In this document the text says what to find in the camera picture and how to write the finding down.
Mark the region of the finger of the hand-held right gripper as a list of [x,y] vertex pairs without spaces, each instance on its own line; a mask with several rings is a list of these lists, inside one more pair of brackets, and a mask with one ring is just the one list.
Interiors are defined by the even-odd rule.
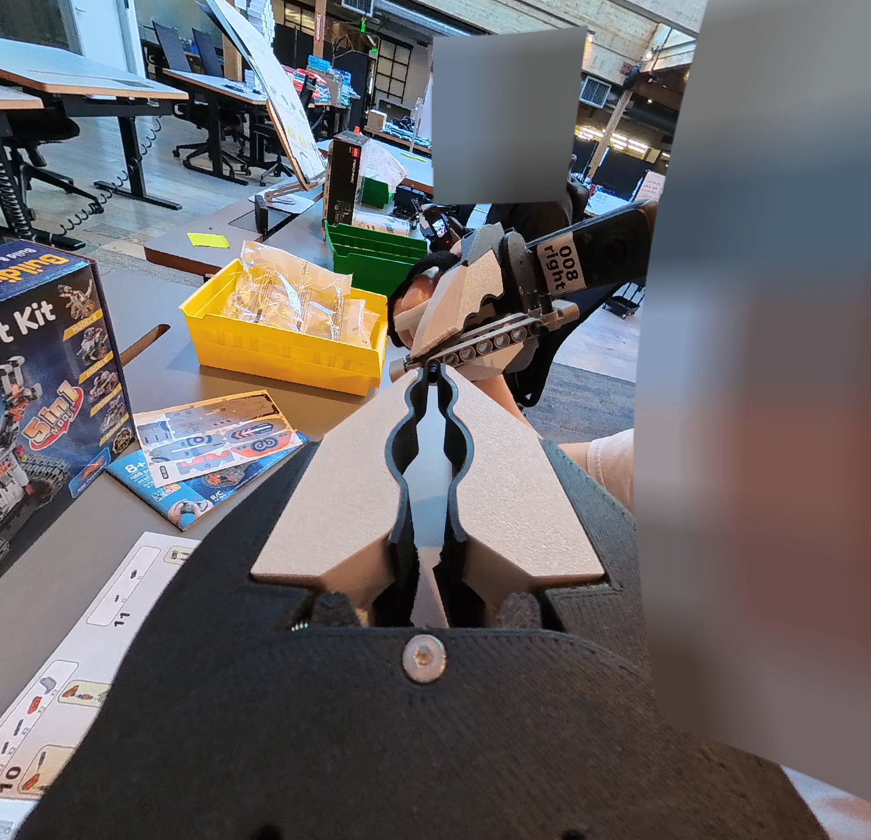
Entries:
[[438,282],[418,323],[411,348],[428,354],[463,331],[469,317],[478,313],[487,297],[504,294],[497,250],[505,232],[501,224],[484,225],[463,244],[462,261]]
[[540,334],[541,323],[485,323],[446,343],[435,358],[470,381],[510,374],[529,366]]

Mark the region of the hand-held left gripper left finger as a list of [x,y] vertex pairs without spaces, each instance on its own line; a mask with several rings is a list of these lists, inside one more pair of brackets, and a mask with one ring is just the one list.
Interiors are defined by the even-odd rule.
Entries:
[[374,625],[408,626],[419,579],[404,470],[418,453],[426,374],[409,371],[338,424],[292,491],[254,579],[341,592]]

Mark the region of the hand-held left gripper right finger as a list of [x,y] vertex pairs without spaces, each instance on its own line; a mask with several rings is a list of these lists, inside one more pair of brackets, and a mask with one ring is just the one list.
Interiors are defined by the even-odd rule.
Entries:
[[602,581],[537,432],[453,368],[440,368],[438,390],[454,477],[435,578],[450,625],[485,625],[510,594]]

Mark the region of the light grey holed beam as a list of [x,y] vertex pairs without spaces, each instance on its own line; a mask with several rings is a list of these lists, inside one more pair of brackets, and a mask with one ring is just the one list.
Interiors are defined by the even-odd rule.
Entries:
[[560,300],[554,307],[543,317],[507,314],[462,331],[426,354],[395,360],[389,365],[389,377],[396,382],[407,371],[429,364],[452,367],[471,381],[502,374],[520,355],[533,355],[540,336],[580,319],[579,307],[574,302]]

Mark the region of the person's right forearm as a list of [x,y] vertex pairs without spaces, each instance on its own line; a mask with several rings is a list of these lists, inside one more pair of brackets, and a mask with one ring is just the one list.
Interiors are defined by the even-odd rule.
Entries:
[[[477,380],[475,385],[516,419],[531,427],[517,406],[502,375]],[[629,512],[635,512],[633,429],[592,442],[562,443],[560,447]]]

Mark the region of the empty office desk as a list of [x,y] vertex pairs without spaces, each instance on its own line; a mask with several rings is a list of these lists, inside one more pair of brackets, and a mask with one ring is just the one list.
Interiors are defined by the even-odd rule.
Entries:
[[170,115],[186,92],[98,63],[68,50],[1,40],[2,79],[59,100],[72,118],[116,117],[128,171],[128,187],[96,181],[95,187],[171,210],[180,203],[149,195],[138,149],[136,118]]

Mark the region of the person's right hand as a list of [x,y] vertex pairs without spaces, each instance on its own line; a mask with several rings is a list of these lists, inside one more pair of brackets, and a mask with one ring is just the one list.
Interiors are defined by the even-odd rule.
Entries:
[[432,267],[396,290],[388,301],[388,333],[394,345],[413,347],[414,338],[442,275],[441,269]]

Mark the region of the green bin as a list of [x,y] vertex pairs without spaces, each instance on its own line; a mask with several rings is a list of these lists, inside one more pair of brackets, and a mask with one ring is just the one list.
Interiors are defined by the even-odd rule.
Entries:
[[346,224],[325,223],[333,253],[333,271],[352,275],[352,286],[391,296],[406,279],[408,270],[429,251],[426,240],[390,235]]

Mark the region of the sticker sheet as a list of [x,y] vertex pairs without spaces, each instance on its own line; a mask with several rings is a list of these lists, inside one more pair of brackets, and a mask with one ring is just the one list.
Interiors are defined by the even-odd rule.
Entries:
[[249,464],[306,442],[264,389],[136,413],[133,422],[157,487]]

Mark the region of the blue cover booklet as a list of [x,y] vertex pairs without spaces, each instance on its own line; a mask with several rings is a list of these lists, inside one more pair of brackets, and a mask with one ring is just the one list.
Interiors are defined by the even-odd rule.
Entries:
[[142,451],[120,458],[110,464],[107,471],[171,524],[185,531],[196,519],[253,484],[307,442],[306,435],[294,432],[294,440],[285,450],[163,487],[154,485]]

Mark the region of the black product box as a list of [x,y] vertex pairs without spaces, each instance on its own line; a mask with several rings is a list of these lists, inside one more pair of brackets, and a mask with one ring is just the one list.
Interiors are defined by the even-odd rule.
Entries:
[[332,138],[323,192],[323,219],[330,225],[353,223],[362,200],[370,147],[369,138],[344,131]]

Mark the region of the pile of clear plastic bags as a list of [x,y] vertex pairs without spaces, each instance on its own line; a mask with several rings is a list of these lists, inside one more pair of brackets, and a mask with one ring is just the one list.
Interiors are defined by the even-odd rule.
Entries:
[[222,315],[369,348],[377,314],[338,275],[286,251],[246,241],[242,270]]

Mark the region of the tilted instruction board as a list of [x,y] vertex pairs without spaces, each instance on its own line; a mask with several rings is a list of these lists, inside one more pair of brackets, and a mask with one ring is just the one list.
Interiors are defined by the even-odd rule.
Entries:
[[320,185],[325,178],[325,161],[290,75],[264,37],[233,5],[226,0],[207,0],[207,4],[224,34],[258,75],[267,94],[267,109],[279,141],[299,183],[306,189]]

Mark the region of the open instruction booklet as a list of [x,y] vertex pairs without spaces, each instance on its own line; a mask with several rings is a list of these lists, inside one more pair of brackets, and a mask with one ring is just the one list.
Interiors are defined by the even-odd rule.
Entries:
[[147,614],[199,544],[144,532],[1,722],[1,828],[12,838],[102,707]]

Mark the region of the blue robot kit box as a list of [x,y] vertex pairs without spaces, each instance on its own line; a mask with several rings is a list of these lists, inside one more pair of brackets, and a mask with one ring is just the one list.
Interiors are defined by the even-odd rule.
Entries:
[[1,417],[4,571],[134,440],[93,261],[2,246]]

